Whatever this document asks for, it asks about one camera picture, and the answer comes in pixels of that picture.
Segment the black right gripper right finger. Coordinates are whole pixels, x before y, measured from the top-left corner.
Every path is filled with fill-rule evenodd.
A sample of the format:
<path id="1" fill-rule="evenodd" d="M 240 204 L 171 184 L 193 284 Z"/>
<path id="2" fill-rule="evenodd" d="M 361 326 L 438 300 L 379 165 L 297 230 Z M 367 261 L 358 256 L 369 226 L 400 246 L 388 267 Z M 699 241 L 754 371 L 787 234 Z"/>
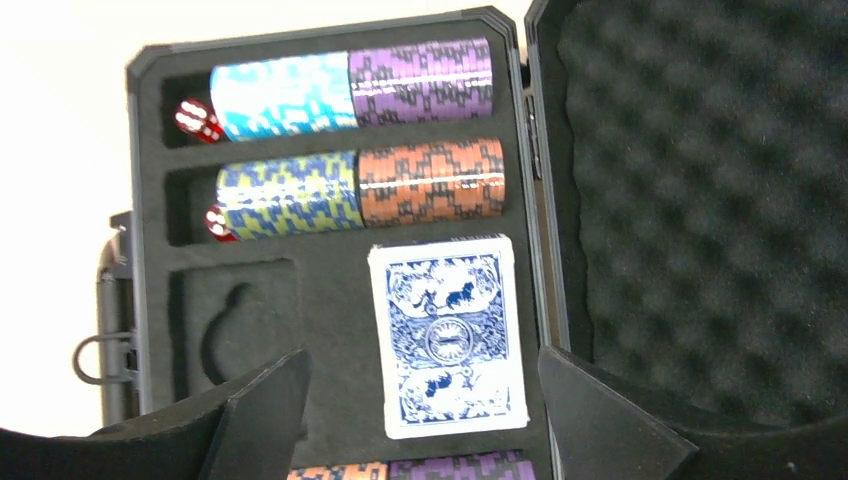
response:
<path id="1" fill-rule="evenodd" d="M 735 421 L 546 346 L 538 370 L 568 479 L 844 479 L 847 418 Z"/>

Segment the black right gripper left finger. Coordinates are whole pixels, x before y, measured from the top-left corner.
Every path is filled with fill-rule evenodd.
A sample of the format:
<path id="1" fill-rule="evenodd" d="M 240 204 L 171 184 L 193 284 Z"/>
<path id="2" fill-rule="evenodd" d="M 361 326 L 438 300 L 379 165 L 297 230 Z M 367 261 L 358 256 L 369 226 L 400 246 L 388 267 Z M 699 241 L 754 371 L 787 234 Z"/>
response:
<path id="1" fill-rule="evenodd" d="M 311 378 L 300 348 L 87 437 L 1 432 L 4 479 L 283 479 Z"/>

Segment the red die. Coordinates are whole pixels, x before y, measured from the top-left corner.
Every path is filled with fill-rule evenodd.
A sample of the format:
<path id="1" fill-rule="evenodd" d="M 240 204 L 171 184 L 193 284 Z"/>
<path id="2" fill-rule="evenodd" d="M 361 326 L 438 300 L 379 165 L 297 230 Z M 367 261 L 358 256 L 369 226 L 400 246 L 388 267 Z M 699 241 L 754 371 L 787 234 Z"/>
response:
<path id="1" fill-rule="evenodd" d="M 237 238 L 226 224 L 226 219 L 218 204 L 208 207 L 204 214 L 204 223 L 210 234 L 219 242 L 235 242 Z"/>
<path id="2" fill-rule="evenodd" d="M 182 100 L 176 107 L 173 119 L 181 131 L 204 143 L 214 144 L 225 137 L 214 110 L 194 98 Z"/>

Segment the black poker set case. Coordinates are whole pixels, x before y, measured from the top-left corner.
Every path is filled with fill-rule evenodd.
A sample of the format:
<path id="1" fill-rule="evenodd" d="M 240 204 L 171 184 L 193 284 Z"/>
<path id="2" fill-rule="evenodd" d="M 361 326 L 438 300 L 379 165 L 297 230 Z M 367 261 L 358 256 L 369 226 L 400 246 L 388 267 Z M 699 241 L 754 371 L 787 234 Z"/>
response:
<path id="1" fill-rule="evenodd" d="M 847 5 L 536 1 L 520 51 L 493 7 L 144 48 L 127 69 L 133 208 L 98 275 L 104 421 L 209 390 L 307 344 L 294 469 L 518 450 L 565 477 L 541 388 L 558 347 L 735 421 L 847 418 Z M 170 113 L 219 63 L 485 35 L 498 111 L 205 146 Z M 509 213 L 242 244 L 200 214 L 221 164 L 497 136 Z M 365 257 L 375 243 L 514 239 L 532 420 L 392 441 Z"/>

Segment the blue playing card deck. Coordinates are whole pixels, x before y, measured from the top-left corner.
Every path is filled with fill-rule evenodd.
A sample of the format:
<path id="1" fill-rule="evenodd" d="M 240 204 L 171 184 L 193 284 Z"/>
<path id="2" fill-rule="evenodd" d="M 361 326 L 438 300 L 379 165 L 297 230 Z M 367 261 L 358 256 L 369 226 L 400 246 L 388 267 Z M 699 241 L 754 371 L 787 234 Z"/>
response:
<path id="1" fill-rule="evenodd" d="M 375 245 L 367 260 L 386 435 L 401 440 L 526 427 L 510 238 Z"/>

